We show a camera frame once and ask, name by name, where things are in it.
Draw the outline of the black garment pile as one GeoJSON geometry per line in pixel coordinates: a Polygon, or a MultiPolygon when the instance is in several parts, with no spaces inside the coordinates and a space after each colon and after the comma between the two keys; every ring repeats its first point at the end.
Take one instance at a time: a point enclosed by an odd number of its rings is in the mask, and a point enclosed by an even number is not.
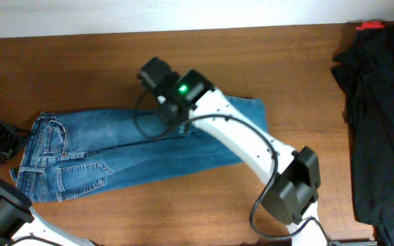
{"type": "Polygon", "coordinates": [[[351,135],[354,212],[380,244],[394,245],[394,24],[356,31],[333,62],[351,135]]]}

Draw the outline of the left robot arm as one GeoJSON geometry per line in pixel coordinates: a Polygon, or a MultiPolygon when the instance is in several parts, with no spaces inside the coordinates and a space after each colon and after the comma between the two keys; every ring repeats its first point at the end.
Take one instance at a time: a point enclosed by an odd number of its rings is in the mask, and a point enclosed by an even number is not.
{"type": "MultiPolygon", "coordinates": [[[[27,143],[32,132],[0,120],[0,166],[4,166],[27,143]]],[[[96,243],[73,236],[43,219],[32,201],[0,178],[0,245],[87,245],[96,243]]]]}

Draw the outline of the blue denim jeans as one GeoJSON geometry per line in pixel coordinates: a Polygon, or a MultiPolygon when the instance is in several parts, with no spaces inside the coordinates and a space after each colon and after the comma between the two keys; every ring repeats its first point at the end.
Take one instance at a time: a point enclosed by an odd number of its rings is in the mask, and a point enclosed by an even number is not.
{"type": "Polygon", "coordinates": [[[240,158],[195,127],[164,130],[151,110],[41,113],[32,127],[16,187],[33,202],[63,202],[235,165],[240,158]]]}

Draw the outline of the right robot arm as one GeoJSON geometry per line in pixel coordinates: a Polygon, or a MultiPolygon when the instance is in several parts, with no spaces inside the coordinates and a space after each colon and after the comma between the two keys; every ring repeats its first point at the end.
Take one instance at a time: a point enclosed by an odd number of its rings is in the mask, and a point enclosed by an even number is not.
{"type": "Polygon", "coordinates": [[[300,151],[253,123],[196,70],[179,75],[154,57],[137,73],[157,101],[168,132],[193,125],[235,153],[264,184],[249,215],[250,227],[269,241],[330,245],[317,212],[321,185],[318,155],[300,151]]]}

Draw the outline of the red cloth piece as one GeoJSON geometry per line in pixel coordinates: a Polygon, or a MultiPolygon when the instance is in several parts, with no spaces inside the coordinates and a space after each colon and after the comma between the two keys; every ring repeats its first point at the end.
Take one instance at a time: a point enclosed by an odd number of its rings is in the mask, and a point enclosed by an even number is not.
{"type": "Polygon", "coordinates": [[[371,21],[363,22],[356,27],[357,31],[373,30],[373,29],[383,29],[386,25],[381,21],[371,21]]]}

